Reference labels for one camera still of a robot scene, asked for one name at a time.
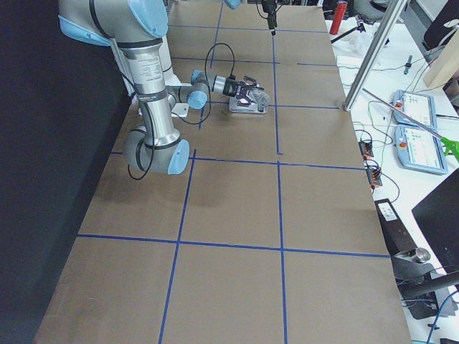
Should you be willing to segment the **glass sauce bottle steel spout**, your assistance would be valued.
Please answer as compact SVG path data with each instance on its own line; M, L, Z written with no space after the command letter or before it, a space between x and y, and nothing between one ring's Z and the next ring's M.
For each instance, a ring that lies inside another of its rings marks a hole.
M270 104L270 96L260 88L254 88L248 92L250 99L249 109L252 112L266 113Z

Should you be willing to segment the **upper teach pendant tablet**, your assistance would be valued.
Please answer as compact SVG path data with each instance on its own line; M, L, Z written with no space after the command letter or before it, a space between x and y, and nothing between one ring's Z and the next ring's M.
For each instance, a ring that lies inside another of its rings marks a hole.
M400 103L400 110L410 118L431 129L437 129L435 99L433 96L418 92L396 90L393 94L392 103L393 105Z

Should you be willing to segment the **orange black connector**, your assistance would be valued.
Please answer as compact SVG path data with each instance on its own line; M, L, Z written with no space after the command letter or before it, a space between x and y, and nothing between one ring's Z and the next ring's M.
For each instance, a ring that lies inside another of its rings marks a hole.
M379 188L382 186L381 168L377 166L367 166L366 175L371 189Z
M365 142L365 141L360 140L359 150L364 160L372 159L374 157L373 150L372 150L372 143L370 142Z

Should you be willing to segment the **teach pendant tablet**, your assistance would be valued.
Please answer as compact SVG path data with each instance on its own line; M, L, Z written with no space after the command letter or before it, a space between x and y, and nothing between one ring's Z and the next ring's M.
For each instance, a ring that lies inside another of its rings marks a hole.
M435 99L433 96L418 92L396 90L393 94L392 103L393 105L400 103L400 110L410 118L431 129L437 129Z
M448 173L441 143L427 131L411 125L398 125L394 141L398 160L405 168L436 175Z

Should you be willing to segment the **upper orange black connector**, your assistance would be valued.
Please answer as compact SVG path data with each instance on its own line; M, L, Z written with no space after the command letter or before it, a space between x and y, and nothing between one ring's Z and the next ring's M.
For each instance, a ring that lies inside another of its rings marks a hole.
M365 141L360 140L359 150L364 160L372 159L374 157L373 150L372 150L372 143L370 142L365 142Z

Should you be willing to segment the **aluminium frame post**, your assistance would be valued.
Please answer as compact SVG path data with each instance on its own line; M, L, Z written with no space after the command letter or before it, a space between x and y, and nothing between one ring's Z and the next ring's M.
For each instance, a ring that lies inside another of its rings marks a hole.
M386 13L376 31L372 43L367 50L364 60L357 72L356 78L352 83L348 95L343 104L345 111L350 111L356 102L359 93L363 90L364 84L369 77L372 68L377 61L379 53L381 52L392 28L397 22L399 15L407 4L407 0L392 1L387 7Z

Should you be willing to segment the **red cylinder can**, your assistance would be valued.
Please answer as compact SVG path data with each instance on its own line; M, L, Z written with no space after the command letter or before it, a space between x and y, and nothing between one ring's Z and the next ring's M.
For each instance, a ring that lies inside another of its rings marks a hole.
M347 10L347 6L348 6L348 1L344 1L344 0L337 1L336 8L335 8L334 15L333 15L333 21L331 24L331 28L329 30L330 35L338 34L339 28L341 26L341 22L344 19L344 15Z

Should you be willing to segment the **silver digital kitchen scale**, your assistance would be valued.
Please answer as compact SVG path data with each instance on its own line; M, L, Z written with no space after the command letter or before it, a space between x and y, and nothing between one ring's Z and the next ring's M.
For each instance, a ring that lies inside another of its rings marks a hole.
M259 100L251 102L249 105L238 105L238 99L231 97L229 99L229 111L233 113L252 113L257 115L265 114L270 104L270 96L262 96Z

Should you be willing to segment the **lower teach pendant tablet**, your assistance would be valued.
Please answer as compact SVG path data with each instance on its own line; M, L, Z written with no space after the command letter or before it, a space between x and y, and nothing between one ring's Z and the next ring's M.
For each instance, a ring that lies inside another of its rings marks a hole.
M405 168L436 175L448 173L441 143L427 131L411 125L398 125L394 141L398 160Z

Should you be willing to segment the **black monitor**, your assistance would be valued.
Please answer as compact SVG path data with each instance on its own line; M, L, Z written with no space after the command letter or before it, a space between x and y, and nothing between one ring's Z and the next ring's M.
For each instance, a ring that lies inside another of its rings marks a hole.
M433 189L412 214L443 267L458 268L458 169Z

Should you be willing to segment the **white pedestal column base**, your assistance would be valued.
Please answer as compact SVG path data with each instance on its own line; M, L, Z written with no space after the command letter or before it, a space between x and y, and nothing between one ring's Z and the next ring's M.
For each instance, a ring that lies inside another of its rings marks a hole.
M143 119L159 124L172 116L186 117L186 98L191 89L189 84L180 82L172 68L166 12L134 11L133 15L140 39L132 43L129 65Z

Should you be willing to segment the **green tipped metal rod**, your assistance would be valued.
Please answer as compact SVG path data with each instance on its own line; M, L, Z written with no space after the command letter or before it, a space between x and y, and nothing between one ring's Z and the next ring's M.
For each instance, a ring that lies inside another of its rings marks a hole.
M414 125L416 125L417 127L419 128L422 128L423 130L427 131L428 133L430 133L431 135L433 135L434 137L436 137L437 139L440 140L440 142L444 145L445 147L445 155L448 155L449 153L452 153L456 160L459 159L459 153L458 153L458 141L456 140L450 140L444 136L441 136L439 133L437 133L435 130L427 127L426 125L420 123L419 121L409 117L408 115L406 115L404 112L402 112L398 107L395 107L393 106L392 104L388 103L387 101L381 99L380 97L376 96L375 94L373 94L372 92L368 91L366 88L363 88L362 91L364 91L366 94L370 95L371 97L373 97L375 100L377 101L380 101L381 103L383 103L384 105L386 105L388 108L390 108L391 110L395 111L396 113L398 113L401 117L403 117L405 120L408 120L410 121L411 123L413 123Z

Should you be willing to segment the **black box white label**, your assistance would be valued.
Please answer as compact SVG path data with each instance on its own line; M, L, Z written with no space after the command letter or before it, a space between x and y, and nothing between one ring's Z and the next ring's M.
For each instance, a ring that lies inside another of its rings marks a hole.
M379 223L390 255L412 250L417 247L406 226L395 211L389 199L374 202Z

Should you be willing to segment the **lower orange black connector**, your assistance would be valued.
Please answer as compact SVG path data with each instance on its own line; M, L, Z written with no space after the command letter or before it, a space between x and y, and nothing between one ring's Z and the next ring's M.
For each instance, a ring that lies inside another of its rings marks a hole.
M382 186L381 168L377 166L367 166L366 175L371 189L379 188Z

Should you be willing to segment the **wooden board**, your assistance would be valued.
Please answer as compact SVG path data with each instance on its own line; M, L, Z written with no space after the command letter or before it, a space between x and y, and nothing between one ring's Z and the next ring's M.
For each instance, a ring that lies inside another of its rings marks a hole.
M458 20L453 19L444 26L454 28L455 31L451 32L453 36L450 41L424 76L424 82L428 88L445 84L458 70Z

